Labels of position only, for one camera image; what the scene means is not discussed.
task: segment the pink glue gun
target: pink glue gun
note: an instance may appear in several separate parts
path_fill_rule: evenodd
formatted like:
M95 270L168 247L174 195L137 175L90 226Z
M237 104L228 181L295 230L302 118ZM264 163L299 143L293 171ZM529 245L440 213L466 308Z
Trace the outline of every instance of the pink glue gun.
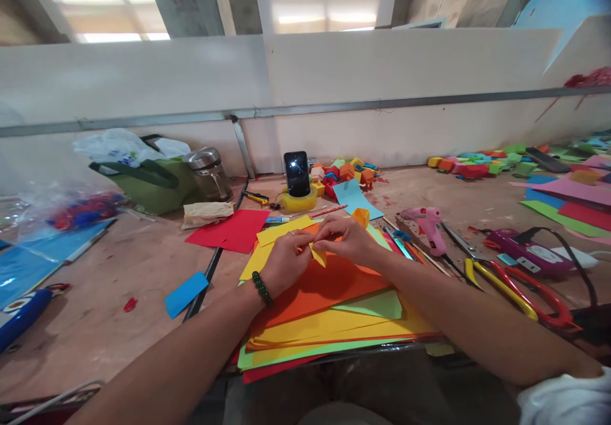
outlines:
M404 209L400 212L403 218L415 221L420 227L420 234L424 233L428 243L431 245L431 254L434 256L442 256L446 253L446 243L437 223L441 222L441 211L436 207L415 207L413 209Z

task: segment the green beaded bracelet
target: green beaded bracelet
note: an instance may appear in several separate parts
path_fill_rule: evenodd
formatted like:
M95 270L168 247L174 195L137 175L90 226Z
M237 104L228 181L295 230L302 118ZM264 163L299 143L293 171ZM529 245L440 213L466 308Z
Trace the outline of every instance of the green beaded bracelet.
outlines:
M267 288L265 288L265 284L263 283L263 280L261 279L261 276L257 271L253 271L253 282L255 283L255 286L259 291L259 295L261 295L261 297L263 298L265 305L268 307L273 307L274 300L269 295L269 292L267 291Z

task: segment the white sleeve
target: white sleeve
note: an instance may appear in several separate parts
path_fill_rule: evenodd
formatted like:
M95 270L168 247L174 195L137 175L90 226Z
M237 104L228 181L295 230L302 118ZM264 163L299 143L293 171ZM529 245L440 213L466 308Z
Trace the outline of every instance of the white sleeve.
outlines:
M611 368L595 379L564 374L547 379L517 397L520 425L611 424Z

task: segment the scissors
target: scissors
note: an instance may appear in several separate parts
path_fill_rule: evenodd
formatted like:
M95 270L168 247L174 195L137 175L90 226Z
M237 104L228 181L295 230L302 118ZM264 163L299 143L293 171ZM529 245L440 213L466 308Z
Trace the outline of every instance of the scissors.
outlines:
M494 273L490 271L490 269L488 269L488 267L492 268L499 276L503 277L507 274L501 268L501 266L499 266L494 261L490 261L486 258L479 256L477 254L476 248L471 246L467 241L460 237L460 235L456 233L452 228L450 228L446 223L442 221L441 225L443 229L447 232L448 236L450 236L450 239L452 239L454 243L467 255L467 258L465 260L465 274L471 281L473 281L476 285L479 286L474 273L474 269L477 269L477 271L482 274L486 279L491 281L499 291L507 295L507 297L509 297L513 302L515 302L528 318L533 321L539 320L536 310L528 302L522 299L522 297L516 294L512 288L507 286L501 279L495 276Z

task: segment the metal container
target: metal container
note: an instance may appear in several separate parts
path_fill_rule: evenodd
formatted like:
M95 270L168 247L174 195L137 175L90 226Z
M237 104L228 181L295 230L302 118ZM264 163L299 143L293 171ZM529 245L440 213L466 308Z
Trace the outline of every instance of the metal container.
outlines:
M183 162L195 174L195 179L207 201L222 202L233 197L231 181L223 169L221 155L216 148L203 147L183 156Z

